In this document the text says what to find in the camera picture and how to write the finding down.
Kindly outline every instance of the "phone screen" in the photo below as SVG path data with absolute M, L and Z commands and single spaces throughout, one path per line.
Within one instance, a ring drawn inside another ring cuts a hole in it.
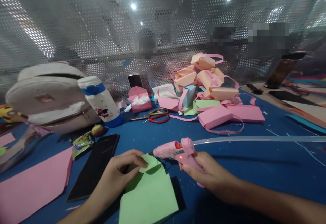
M 143 87 L 142 79 L 140 75 L 128 76 L 130 87 Z

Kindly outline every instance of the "green paper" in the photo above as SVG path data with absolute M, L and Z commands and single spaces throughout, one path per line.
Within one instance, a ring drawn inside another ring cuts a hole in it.
M 8 147 L 1 147 L 1 148 L 0 148 L 0 156 L 3 155 L 3 154 L 5 154 L 5 152 L 7 152 L 7 151 L 6 151 L 7 148 L 8 148 Z
M 196 114 L 199 114 L 199 113 L 197 112 L 197 107 L 196 107 L 195 101 L 193 101 L 193 105 L 192 105 L 192 107 L 186 108 L 186 109 L 183 111 L 183 114 L 184 114 L 185 116 L 187 116 L 187 115 L 196 115 Z
M 145 173 L 141 173 L 139 171 L 136 177 L 127 184 L 126 192 L 130 192 L 134 189 L 147 185 L 150 182 L 155 181 L 160 176 L 165 175 L 165 169 L 161 162 L 159 162 L 156 158 L 150 155 L 148 157 L 146 156 L 145 158 L 145 161 L 148 163 L 148 167 L 150 167 L 150 165 L 154 165 L 154 167 L 151 167 Z M 130 172 L 135 167 L 135 165 L 130 166 L 127 172 Z
M 207 108 L 207 107 L 214 107 L 220 104 L 219 100 L 196 100 L 195 101 L 197 107 L 199 108 Z
M 160 164 L 160 162 L 157 161 L 157 159 L 155 159 L 155 157 L 149 155 L 149 154 L 144 154 L 143 156 L 141 156 L 143 158 L 143 160 L 148 164 L 147 168 L 140 168 L 139 172 L 141 173 L 145 173 L 148 170 L 152 169 L 153 167 L 157 166 L 158 164 Z
M 161 175 L 150 184 L 122 196 L 119 224 L 153 224 L 178 209 L 170 175 Z

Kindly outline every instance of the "hot glue gun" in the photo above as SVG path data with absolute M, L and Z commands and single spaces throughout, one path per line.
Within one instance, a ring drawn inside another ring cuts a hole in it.
M 197 170 L 204 172 L 203 168 L 197 163 L 197 161 L 195 161 L 192 156 L 194 151 L 194 144 L 191 139 L 187 137 L 182 138 L 181 143 L 179 143 L 178 141 L 172 141 L 158 146 L 156 149 L 154 149 L 152 153 L 149 154 L 161 159 L 171 158 L 179 161 L 181 164 L 191 165 Z

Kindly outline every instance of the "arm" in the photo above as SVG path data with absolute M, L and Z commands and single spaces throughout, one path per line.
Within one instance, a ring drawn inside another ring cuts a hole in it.
M 245 206 L 282 223 L 326 223 L 325 205 L 240 180 L 206 152 L 195 152 L 193 156 L 204 173 L 189 165 L 183 165 L 182 169 L 223 201 Z
M 142 152 L 133 149 L 113 157 L 87 201 L 59 221 L 58 224 L 94 222 L 117 199 L 127 183 L 137 175 L 140 167 L 147 168 L 147 165 L 140 158 L 142 155 Z M 128 165 L 132 163 L 138 167 L 127 174 L 123 174 Z

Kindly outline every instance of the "smartphone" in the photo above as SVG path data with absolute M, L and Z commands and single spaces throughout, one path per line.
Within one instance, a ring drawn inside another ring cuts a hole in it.
M 131 75 L 128 76 L 128 81 L 130 84 L 130 87 L 143 87 L 142 79 L 140 75 Z
M 101 137 L 93 146 L 75 185 L 70 191 L 67 202 L 89 197 L 98 184 L 109 160 L 114 156 L 120 135 Z

